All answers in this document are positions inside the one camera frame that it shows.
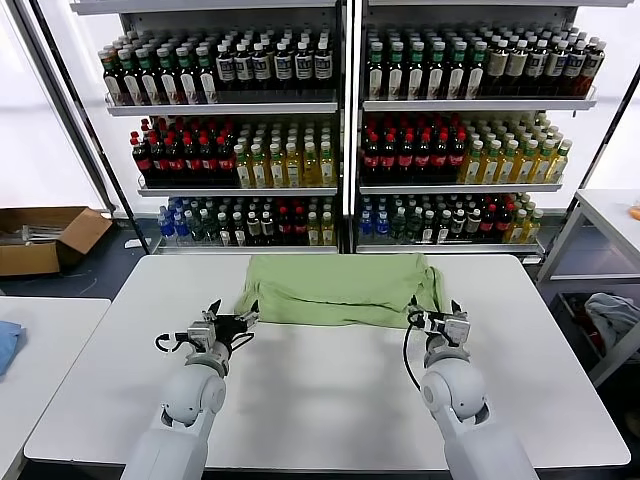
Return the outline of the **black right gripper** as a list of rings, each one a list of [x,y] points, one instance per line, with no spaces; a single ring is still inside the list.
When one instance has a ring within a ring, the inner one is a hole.
[[[455,300],[451,301],[452,315],[462,321],[468,321],[468,313]],[[440,312],[425,312],[419,305],[415,295],[412,296],[407,310],[407,321],[411,326],[423,326],[422,330],[427,334],[443,334],[445,330],[446,315]]]

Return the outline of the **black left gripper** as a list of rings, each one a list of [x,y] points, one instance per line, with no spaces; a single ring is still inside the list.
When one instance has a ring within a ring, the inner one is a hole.
[[[255,300],[245,313],[221,315],[217,317],[221,300],[213,302],[207,310],[202,311],[204,321],[214,321],[216,341],[223,344],[229,353],[233,353],[253,339],[250,331],[259,320],[259,302]]]

